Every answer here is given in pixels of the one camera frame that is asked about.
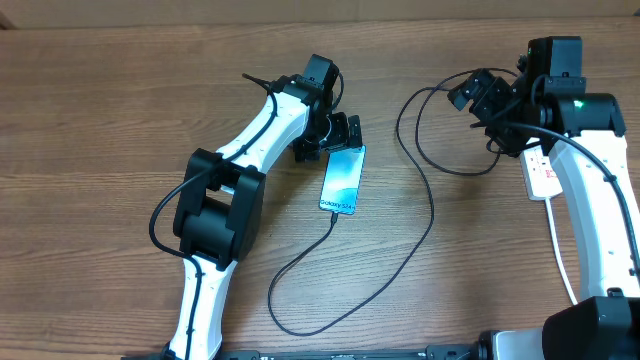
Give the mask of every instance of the beige wall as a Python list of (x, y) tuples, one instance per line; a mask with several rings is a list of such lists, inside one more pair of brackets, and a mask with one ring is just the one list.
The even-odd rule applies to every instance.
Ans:
[(631, 16), (640, 0), (0, 0), (19, 29)]

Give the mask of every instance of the white cord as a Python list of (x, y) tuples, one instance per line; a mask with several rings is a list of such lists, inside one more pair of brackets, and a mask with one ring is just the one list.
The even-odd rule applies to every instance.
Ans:
[(571, 299), (571, 303), (573, 305), (577, 305), (578, 301), (576, 300), (576, 296), (573, 294), (571, 283), (569, 283), (569, 278), (567, 278), (567, 272), (564, 270), (564, 264), (562, 263), (562, 255), (560, 255), (560, 248), (558, 247), (558, 236), (556, 235), (556, 223), (555, 221), (553, 221), (553, 210), (551, 209), (551, 199), (545, 198), (544, 205), (547, 208), (547, 217), (549, 218), (549, 229), (551, 230), (551, 243), (553, 244), (553, 252), (556, 255), (556, 262), (558, 263), (560, 276), (562, 276), (562, 281), (564, 282), (564, 286), (567, 288), (567, 294), (569, 294), (569, 299)]

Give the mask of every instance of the wooden table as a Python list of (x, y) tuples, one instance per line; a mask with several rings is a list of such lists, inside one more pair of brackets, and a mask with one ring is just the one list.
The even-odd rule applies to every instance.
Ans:
[[(264, 92), (242, 72), (276, 79), (302, 72), (312, 53), (333, 59), (346, 83), (340, 110), (360, 115), (369, 146), (356, 215), (342, 216), (275, 292), (282, 321), (309, 331), (386, 282), (428, 224), (424, 185), (394, 135), (418, 88), (477, 67), (514, 69), (532, 38), (581, 35), (589, 91), (620, 102), (637, 184), (639, 33), (634, 18), (0, 32), (0, 358), (114, 359), (173, 336), (183, 265), (151, 244), (149, 216), (196, 148), (226, 144), (262, 107)], [(418, 105), (401, 126), (414, 153)], [(434, 160), (490, 164), (487, 138), (468, 128), (475, 118), (443, 95), (425, 116), (421, 141)], [(260, 235), (227, 299), (226, 349), (418, 348), (540, 326), (569, 305), (544, 206), (527, 199), (518, 160), (474, 178), (421, 161), (436, 222), (401, 275), (325, 333), (284, 334), (267, 287), (329, 226), (317, 206), (325, 163), (286, 153), (269, 172)], [(554, 205), (577, 291), (566, 205)], [(173, 206), (158, 233), (176, 246), (172, 218)]]

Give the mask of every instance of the power strip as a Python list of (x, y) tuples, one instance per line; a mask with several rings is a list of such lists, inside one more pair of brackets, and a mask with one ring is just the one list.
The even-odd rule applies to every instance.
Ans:
[[(529, 143), (536, 141), (538, 139), (531, 138)], [(520, 154), (520, 164), (530, 200), (550, 199), (562, 193), (558, 176), (551, 168), (549, 157), (542, 154), (542, 147), (536, 146), (523, 151)]]

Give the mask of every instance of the phone screen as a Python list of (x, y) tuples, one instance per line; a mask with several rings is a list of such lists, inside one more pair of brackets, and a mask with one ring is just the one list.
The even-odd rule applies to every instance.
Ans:
[(320, 209), (353, 215), (367, 149), (346, 149), (329, 154), (320, 196)]

